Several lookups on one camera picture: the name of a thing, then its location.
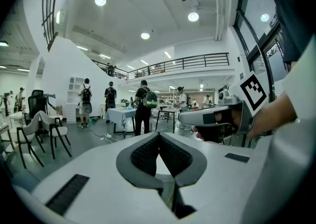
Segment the table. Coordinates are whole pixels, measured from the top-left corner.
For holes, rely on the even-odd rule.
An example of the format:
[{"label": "table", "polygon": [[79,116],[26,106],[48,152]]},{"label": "table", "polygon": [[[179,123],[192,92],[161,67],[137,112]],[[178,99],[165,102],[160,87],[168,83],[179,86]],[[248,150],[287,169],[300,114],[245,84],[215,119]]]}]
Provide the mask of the table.
[{"label": "table", "polygon": [[[2,139],[1,137],[1,134],[3,134],[4,132],[7,132],[8,133],[8,136],[9,136],[9,140],[6,140],[6,139]],[[0,144],[2,146],[2,141],[8,141],[11,143],[11,146],[12,146],[12,149],[14,150],[14,144],[13,144],[13,141],[12,141],[12,138],[11,138],[11,134],[10,134],[10,127],[9,127],[9,124],[3,124],[2,126],[0,126]]]},{"label": "table", "polygon": [[[32,192],[45,204],[75,174],[89,181],[75,198],[64,217],[79,224],[178,223],[174,214],[155,190],[136,188],[117,171],[116,157],[125,148],[152,134],[144,134],[93,148],[45,178]],[[236,223],[264,165],[269,138],[258,142],[256,149],[224,146],[166,133],[179,142],[199,150],[207,159],[204,174],[191,186],[180,188],[184,203],[197,212],[181,223]],[[250,157],[247,163],[225,157],[234,153]],[[157,160],[157,171],[163,171]]]},{"label": "table", "polygon": [[157,131],[157,126],[158,126],[158,120],[159,120],[159,115],[160,112],[167,112],[168,113],[168,118],[167,118],[167,123],[169,121],[169,113],[173,113],[173,133],[174,133],[174,128],[176,124],[176,113],[180,111],[180,109],[164,109],[164,110],[159,110],[158,111],[158,117],[157,117],[157,122],[156,122],[156,131]]},{"label": "table", "polygon": [[[124,138],[125,138],[126,134],[134,134],[135,133],[135,124],[134,124],[135,115],[136,115],[136,109],[127,110],[127,109],[122,109],[122,108],[113,108],[113,109],[108,109],[108,112],[105,116],[105,120],[106,121],[110,120],[110,121],[114,122],[113,133],[114,134],[123,133]],[[127,132],[125,129],[125,120],[127,118],[130,118],[130,117],[132,118],[132,121],[133,121],[133,131]],[[122,132],[116,131],[117,124],[123,126]]]},{"label": "table", "polygon": [[11,128],[13,128],[13,127],[12,127],[12,119],[13,119],[13,120],[19,120],[21,126],[23,126],[24,114],[25,114],[25,115],[28,115],[29,113],[26,112],[26,111],[25,111],[25,112],[19,111],[19,112],[16,112],[16,113],[11,114],[11,115],[8,116],[8,118],[10,119]]}]

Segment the ceiling light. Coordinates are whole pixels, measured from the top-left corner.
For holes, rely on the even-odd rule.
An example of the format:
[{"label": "ceiling light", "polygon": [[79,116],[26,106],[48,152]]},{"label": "ceiling light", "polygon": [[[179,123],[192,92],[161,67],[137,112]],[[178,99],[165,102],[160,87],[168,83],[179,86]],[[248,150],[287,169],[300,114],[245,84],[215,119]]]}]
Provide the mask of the ceiling light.
[{"label": "ceiling light", "polygon": [[87,48],[84,48],[84,47],[82,47],[82,46],[77,45],[76,47],[78,47],[78,48],[80,48],[80,49],[82,49],[82,50],[88,51]]},{"label": "ceiling light", "polygon": [[149,39],[150,35],[149,35],[149,33],[147,33],[147,32],[143,32],[143,33],[141,34],[141,37],[142,37],[142,39],[147,40],[147,39]]},{"label": "ceiling light", "polygon": [[191,22],[195,22],[198,20],[198,14],[196,12],[192,12],[188,15],[188,19]]},{"label": "ceiling light", "polygon": [[105,58],[107,58],[107,59],[111,59],[111,57],[108,57],[108,56],[103,55],[103,54],[99,54],[99,56],[100,56],[102,59],[105,59]]},{"label": "ceiling light", "polygon": [[268,14],[263,14],[260,19],[262,22],[267,22],[269,20],[269,15]]},{"label": "ceiling light", "polygon": [[169,59],[171,59],[171,56],[167,51],[165,51],[164,54],[167,55]]},{"label": "ceiling light", "polygon": [[0,41],[0,46],[9,46],[7,41]]},{"label": "ceiling light", "polygon": [[107,0],[94,0],[94,2],[98,6],[103,6],[107,3]]},{"label": "ceiling light", "polygon": [[56,15],[56,23],[59,24],[59,17],[60,17],[60,11],[57,12],[57,15]]}]

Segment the ceiling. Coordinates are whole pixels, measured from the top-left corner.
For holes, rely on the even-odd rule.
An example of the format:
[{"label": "ceiling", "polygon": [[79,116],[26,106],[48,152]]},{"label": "ceiling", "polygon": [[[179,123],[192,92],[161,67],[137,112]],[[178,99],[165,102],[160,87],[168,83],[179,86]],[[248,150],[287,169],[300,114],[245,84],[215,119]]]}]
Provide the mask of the ceiling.
[{"label": "ceiling", "polygon": [[[170,79],[163,81],[150,82],[148,79],[148,87],[151,90],[160,92],[167,92],[168,86],[184,87],[185,91],[199,91],[200,84],[203,84],[203,91],[210,91],[210,89],[220,89],[225,84],[232,83],[234,76],[202,76],[202,77],[189,77],[181,79]],[[139,82],[129,84],[129,90],[137,90]]]},{"label": "ceiling", "polygon": [[16,0],[0,27],[0,40],[9,46],[0,46],[0,65],[8,69],[29,69],[39,54],[26,23],[23,4]]},{"label": "ceiling", "polygon": [[[188,14],[199,14],[190,22]],[[97,6],[94,0],[73,0],[68,17],[59,28],[67,26],[67,38],[89,49],[86,54],[104,62],[124,64],[167,46],[215,36],[216,0],[107,0]],[[151,36],[141,39],[142,32]]]}]

